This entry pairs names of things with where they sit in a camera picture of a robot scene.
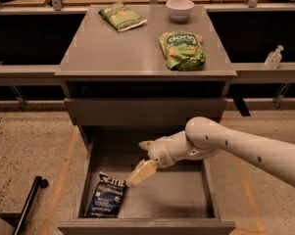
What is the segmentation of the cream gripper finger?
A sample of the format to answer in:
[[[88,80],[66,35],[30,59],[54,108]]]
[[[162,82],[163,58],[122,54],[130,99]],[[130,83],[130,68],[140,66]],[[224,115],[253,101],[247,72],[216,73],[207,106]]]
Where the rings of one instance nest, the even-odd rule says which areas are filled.
[[[153,140],[142,141],[142,142],[139,143],[139,147],[142,150],[149,150],[153,143],[154,143]]]
[[[136,166],[135,170],[126,179],[125,184],[127,187],[138,185],[146,178],[152,176],[157,171],[157,165],[152,160],[142,160]]]

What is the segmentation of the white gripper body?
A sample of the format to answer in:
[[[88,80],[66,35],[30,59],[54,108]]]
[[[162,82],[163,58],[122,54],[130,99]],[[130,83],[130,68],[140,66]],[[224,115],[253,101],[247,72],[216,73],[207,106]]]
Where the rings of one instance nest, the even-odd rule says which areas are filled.
[[[162,137],[153,141],[148,149],[148,157],[158,168],[166,168],[175,164],[170,150],[171,140]]]

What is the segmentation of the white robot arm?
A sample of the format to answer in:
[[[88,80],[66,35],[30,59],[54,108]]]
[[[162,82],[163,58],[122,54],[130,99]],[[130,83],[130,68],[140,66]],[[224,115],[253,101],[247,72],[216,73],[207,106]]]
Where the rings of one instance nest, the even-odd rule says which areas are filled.
[[[185,129],[171,136],[142,141],[149,159],[141,161],[126,180],[139,184],[157,169],[178,161],[202,160],[224,150],[295,187],[295,144],[236,131],[205,117],[194,117]]]

